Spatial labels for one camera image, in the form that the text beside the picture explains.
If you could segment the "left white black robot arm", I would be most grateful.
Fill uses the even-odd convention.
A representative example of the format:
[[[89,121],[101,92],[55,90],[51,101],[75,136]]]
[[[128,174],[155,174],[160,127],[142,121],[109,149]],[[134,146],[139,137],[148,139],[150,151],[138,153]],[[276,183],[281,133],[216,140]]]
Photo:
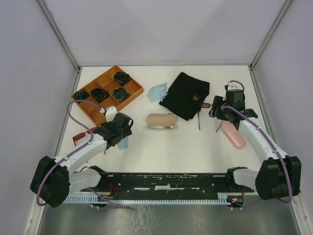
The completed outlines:
[[[90,138],[70,152],[55,158],[41,158],[30,185],[30,190],[36,194],[38,205],[55,208],[70,194],[83,189],[105,190],[108,179],[104,170],[97,166],[91,166],[84,171],[78,171],[78,168],[130,136],[133,123],[129,116],[117,113],[112,121],[92,130]]]

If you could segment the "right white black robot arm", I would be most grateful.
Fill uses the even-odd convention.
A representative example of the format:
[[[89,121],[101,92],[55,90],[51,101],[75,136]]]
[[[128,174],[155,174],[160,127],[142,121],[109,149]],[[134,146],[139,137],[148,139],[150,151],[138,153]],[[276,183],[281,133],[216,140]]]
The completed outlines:
[[[232,124],[261,162],[258,171],[234,169],[224,180],[226,189],[236,191],[247,186],[257,191],[262,200],[279,199],[284,203],[299,194],[301,161],[297,156],[290,157],[263,130],[255,111],[246,108],[243,90],[227,90],[225,97],[215,96],[209,116]]]

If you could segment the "marble pattern glasses case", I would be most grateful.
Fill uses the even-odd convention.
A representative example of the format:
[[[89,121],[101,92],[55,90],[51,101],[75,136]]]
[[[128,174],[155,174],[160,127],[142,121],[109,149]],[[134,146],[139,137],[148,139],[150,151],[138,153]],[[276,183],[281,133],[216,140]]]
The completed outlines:
[[[174,129],[177,127],[178,116],[171,113],[149,114],[148,127],[151,129]]]

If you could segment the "light blue cleaning cloth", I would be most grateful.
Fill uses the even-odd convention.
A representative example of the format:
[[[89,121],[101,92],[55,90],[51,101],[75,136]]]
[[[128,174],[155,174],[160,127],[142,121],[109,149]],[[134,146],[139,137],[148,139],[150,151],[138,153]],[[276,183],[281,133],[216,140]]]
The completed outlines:
[[[129,147],[129,138],[125,137],[123,138],[118,144],[117,147],[119,150],[124,150],[127,149]]]

